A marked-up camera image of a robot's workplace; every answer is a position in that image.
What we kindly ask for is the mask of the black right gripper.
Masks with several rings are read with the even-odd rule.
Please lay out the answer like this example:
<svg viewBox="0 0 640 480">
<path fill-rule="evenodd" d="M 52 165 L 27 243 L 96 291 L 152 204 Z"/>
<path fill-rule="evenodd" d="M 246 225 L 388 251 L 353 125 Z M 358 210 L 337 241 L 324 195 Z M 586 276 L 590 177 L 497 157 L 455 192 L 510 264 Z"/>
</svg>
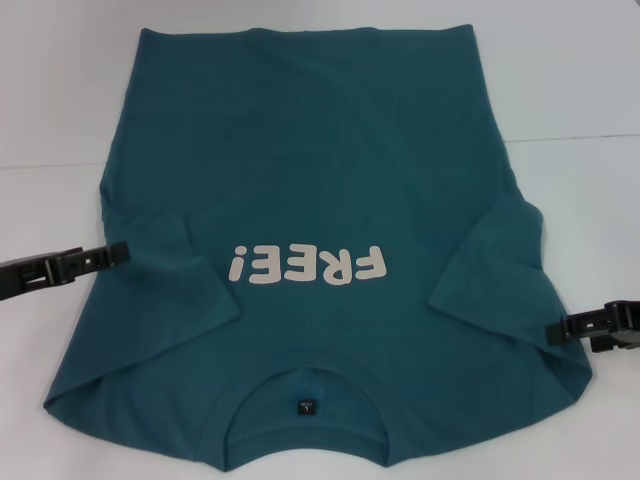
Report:
<svg viewBox="0 0 640 480">
<path fill-rule="evenodd" d="M 617 307 L 617 339 L 612 337 L 614 308 Z M 615 348 L 639 347 L 639 302 L 614 301 L 602 309 L 565 315 L 560 321 L 545 326 L 548 345 L 564 345 L 570 341 L 590 338 L 592 351 L 612 351 Z"/>
</svg>

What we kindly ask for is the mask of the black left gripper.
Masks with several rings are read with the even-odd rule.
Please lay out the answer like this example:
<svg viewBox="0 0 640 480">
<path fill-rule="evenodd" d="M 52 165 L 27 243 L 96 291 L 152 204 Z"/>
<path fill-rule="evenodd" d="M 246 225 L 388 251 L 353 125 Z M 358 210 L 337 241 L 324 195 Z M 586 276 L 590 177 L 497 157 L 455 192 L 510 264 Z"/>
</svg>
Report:
<svg viewBox="0 0 640 480">
<path fill-rule="evenodd" d="M 72 283 L 79 276 L 107 270 L 129 260 L 126 242 L 83 250 L 81 247 L 1 264 L 0 294 L 7 300 L 49 286 Z"/>
</svg>

